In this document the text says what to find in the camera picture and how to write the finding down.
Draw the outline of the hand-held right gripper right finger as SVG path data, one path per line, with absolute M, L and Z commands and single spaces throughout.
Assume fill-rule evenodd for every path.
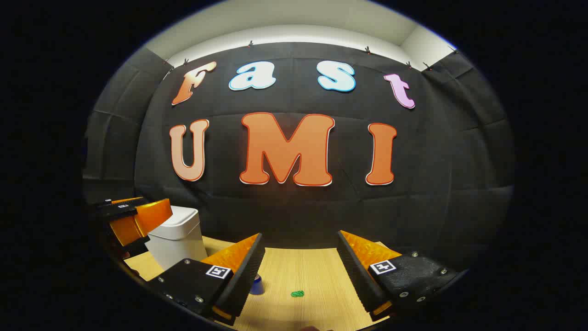
M 374 322 L 410 316 L 460 279 L 456 270 L 417 251 L 401 254 L 344 230 L 337 235 L 337 252 Z

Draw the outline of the black backdrop cloth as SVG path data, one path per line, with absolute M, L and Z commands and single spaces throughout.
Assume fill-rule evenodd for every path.
M 249 113 L 290 137 L 334 119 L 330 186 L 244 184 Z M 516 168 L 501 102 L 464 56 L 418 71 L 319 43 L 239 47 L 172 68 L 143 48 L 107 82 L 87 128 L 87 199 L 170 199 L 203 235 L 329 249 L 336 232 L 470 268 L 504 221 Z

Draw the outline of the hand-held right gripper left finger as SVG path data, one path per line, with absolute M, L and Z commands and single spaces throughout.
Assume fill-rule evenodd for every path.
M 254 234 L 201 261 L 183 258 L 147 287 L 202 318 L 234 325 L 264 255 L 263 235 Z

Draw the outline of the wooden desktop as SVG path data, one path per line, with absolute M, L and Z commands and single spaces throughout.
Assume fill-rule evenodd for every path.
M 259 274 L 263 295 L 250 295 L 233 329 L 238 331 L 359 331 L 374 325 L 357 297 L 335 248 L 267 247 Z M 291 297 L 304 291 L 303 297 Z

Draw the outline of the white desktop garbage bin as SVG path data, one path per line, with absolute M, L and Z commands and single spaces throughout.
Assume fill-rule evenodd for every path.
M 200 230 L 197 209 L 171 206 L 172 216 L 151 231 L 148 251 L 164 270 L 184 258 L 200 261 L 208 257 Z

